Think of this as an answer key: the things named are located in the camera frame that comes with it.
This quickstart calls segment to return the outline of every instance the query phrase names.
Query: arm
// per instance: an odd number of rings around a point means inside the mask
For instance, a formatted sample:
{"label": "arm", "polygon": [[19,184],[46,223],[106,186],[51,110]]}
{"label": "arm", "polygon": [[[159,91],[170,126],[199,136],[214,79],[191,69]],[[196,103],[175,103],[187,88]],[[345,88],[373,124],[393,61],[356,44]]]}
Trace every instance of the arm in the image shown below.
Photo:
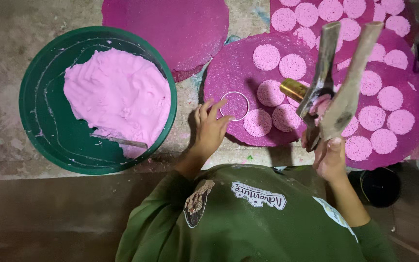
{"label": "arm", "polygon": [[313,168],[327,181],[327,201],[334,206],[357,235],[367,261],[396,262],[386,237],[371,220],[346,174],[345,140],[334,138],[322,141],[315,150]]}

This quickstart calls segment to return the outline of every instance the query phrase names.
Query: metal tool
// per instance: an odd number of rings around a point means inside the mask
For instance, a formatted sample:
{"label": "metal tool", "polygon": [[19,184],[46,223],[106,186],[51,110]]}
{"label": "metal tool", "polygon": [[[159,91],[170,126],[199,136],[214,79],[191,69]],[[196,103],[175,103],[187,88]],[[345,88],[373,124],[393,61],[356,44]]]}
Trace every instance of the metal tool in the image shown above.
{"label": "metal tool", "polygon": [[[331,72],[340,32],[340,22],[330,23],[322,28],[318,61],[311,86],[308,88],[291,78],[287,78],[282,82],[280,90],[300,103],[296,112],[307,126],[307,152],[315,150],[321,139],[329,140],[340,137],[342,131],[355,115],[360,94],[361,76],[382,27],[382,22],[365,24],[358,39],[358,46],[353,54],[346,78],[337,93],[333,90],[334,83]],[[323,118],[316,126],[315,119],[318,116],[311,116],[309,111],[313,102],[324,94],[330,94],[332,99]]]}
{"label": "metal tool", "polygon": [[100,136],[100,135],[94,135],[94,134],[90,134],[90,136],[91,137],[94,137],[94,138],[99,138],[99,139],[107,139],[109,141],[117,142],[117,143],[120,143],[120,144],[123,144],[123,145],[136,146],[136,147],[148,149],[148,145],[146,143],[143,143],[143,142],[137,142],[137,141],[132,141],[132,140],[124,140],[124,139],[117,139],[117,138],[110,138],[110,137],[105,137],[105,136]]}

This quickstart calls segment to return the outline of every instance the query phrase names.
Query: hand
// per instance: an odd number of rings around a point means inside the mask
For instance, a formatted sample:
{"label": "hand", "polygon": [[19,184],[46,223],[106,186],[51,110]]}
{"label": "hand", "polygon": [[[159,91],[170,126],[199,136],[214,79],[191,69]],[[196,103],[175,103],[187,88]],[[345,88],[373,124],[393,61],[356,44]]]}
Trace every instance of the hand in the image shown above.
{"label": "hand", "polygon": [[198,105],[195,110],[195,145],[190,149],[192,153],[208,159],[221,145],[226,134],[227,125],[234,119],[233,116],[223,116],[216,120],[218,110],[226,103],[226,99],[219,101],[211,107],[209,114],[208,108],[213,104],[212,98],[205,104]]}
{"label": "hand", "polygon": [[[315,150],[313,168],[329,183],[347,179],[345,146],[345,140],[340,137],[321,140]],[[302,134],[302,147],[306,148],[306,132]]]}

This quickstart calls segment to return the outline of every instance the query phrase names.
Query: green sweatshirt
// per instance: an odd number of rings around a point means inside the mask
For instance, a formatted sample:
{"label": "green sweatshirt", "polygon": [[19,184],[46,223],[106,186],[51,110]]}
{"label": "green sweatshirt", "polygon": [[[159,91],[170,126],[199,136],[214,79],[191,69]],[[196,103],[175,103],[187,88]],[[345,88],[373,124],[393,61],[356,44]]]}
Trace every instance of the green sweatshirt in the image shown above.
{"label": "green sweatshirt", "polygon": [[350,228],[287,175],[225,164],[166,176],[129,217],[117,262],[394,262],[378,225]]}

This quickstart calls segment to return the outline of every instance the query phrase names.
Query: pink dough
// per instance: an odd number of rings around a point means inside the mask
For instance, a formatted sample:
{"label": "pink dough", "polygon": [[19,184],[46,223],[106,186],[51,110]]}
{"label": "pink dough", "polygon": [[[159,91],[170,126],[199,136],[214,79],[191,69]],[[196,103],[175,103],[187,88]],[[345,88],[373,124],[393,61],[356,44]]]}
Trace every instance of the pink dough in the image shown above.
{"label": "pink dough", "polygon": [[253,137],[262,137],[271,130],[271,117],[266,111],[255,109],[243,119],[243,127]]}
{"label": "pink dough", "polygon": [[368,62],[378,61],[384,62],[384,56],[386,55],[386,49],[381,44],[374,44],[373,51],[371,51],[371,55],[368,57]]}
{"label": "pink dough", "polygon": [[398,135],[404,135],[410,132],[415,123],[415,117],[405,109],[393,111],[387,117],[387,128]]}
{"label": "pink dough", "polygon": [[279,89],[281,83],[275,80],[266,80],[258,87],[257,96],[261,104],[274,107],[282,104],[285,95]]}
{"label": "pink dough", "polygon": [[356,19],[363,15],[366,9],[364,0],[344,0],[344,13],[352,19]]}
{"label": "pink dough", "polygon": [[306,73],[305,60],[297,54],[288,54],[279,62],[279,72],[284,78],[299,80]]}
{"label": "pink dough", "polygon": [[346,155],[350,160],[366,160],[371,155],[371,152],[371,142],[366,137],[352,136],[346,141]]}
{"label": "pink dough", "polygon": [[405,8],[404,0],[381,0],[381,5],[390,15],[398,15]]}
{"label": "pink dough", "polygon": [[302,39],[305,44],[312,49],[315,46],[316,36],[310,28],[307,27],[299,27],[294,32],[294,36]]}
{"label": "pink dough", "polygon": [[384,63],[396,68],[407,69],[408,58],[404,52],[394,49],[384,57]]}
{"label": "pink dough", "polygon": [[342,84],[335,85],[332,90],[337,93],[341,86]]}
{"label": "pink dough", "polygon": [[397,147],[397,137],[388,129],[378,129],[371,135],[371,146],[376,153],[388,154]]}
{"label": "pink dough", "polygon": [[410,33],[410,22],[399,15],[393,15],[386,20],[386,28],[394,30],[400,37],[406,36]]}
{"label": "pink dough", "polygon": [[386,112],[375,105],[365,106],[358,114],[360,125],[369,131],[375,131],[381,128],[385,120]]}
{"label": "pink dough", "polygon": [[280,8],[271,16],[271,26],[279,32],[290,31],[297,23],[294,11]]}
{"label": "pink dough", "polygon": [[353,41],[360,36],[361,27],[357,21],[350,18],[340,20],[340,35],[344,41]]}
{"label": "pink dough", "polygon": [[387,111],[395,111],[402,107],[404,96],[397,88],[386,86],[378,94],[379,105]]}
{"label": "pink dough", "polygon": [[259,45],[253,51],[253,63],[255,66],[263,71],[269,71],[279,64],[281,55],[279,50],[272,45]]}
{"label": "pink dough", "polygon": [[318,9],[316,9],[314,4],[300,3],[295,8],[295,16],[300,25],[310,27],[318,21]]}
{"label": "pink dough", "polygon": [[342,131],[342,136],[344,138],[353,135],[358,129],[358,119],[354,116],[350,120],[349,124],[346,126],[344,131]]}
{"label": "pink dough", "polygon": [[[93,134],[153,145],[169,116],[171,94],[158,68],[140,56],[111,49],[66,69],[64,94]],[[119,145],[127,158],[146,149]]]}
{"label": "pink dough", "polygon": [[410,85],[411,90],[416,91],[415,85],[410,82],[407,82]]}
{"label": "pink dough", "polygon": [[349,58],[343,62],[337,63],[337,71],[340,71],[344,68],[347,68],[350,66],[350,62],[352,62],[352,58]]}
{"label": "pink dough", "polygon": [[280,2],[286,7],[294,7],[300,3],[300,0],[280,0]]}
{"label": "pink dough", "polygon": [[281,104],[272,112],[272,123],[283,132],[294,131],[302,122],[302,119],[295,112],[295,107],[292,105]]}
{"label": "pink dough", "polygon": [[323,0],[318,6],[319,17],[324,21],[337,21],[342,17],[343,13],[342,4],[337,0]]}
{"label": "pink dough", "polygon": [[365,96],[374,96],[381,90],[382,81],[379,74],[373,71],[363,71],[361,76],[361,87],[360,92]]}
{"label": "pink dough", "polygon": [[373,21],[375,22],[384,22],[386,20],[386,11],[381,4],[374,3],[374,15]]}
{"label": "pink dough", "polygon": [[[319,43],[320,42],[321,42],[321,36],[318,36],[318,38],[316,39],[316,50],[318,50],[318,51],[319,51]],[[343,43],[344,43],[344,41],[339,36],[339,39],[337,39],[336,53],[339,52],[339,50],[342,48]]]}

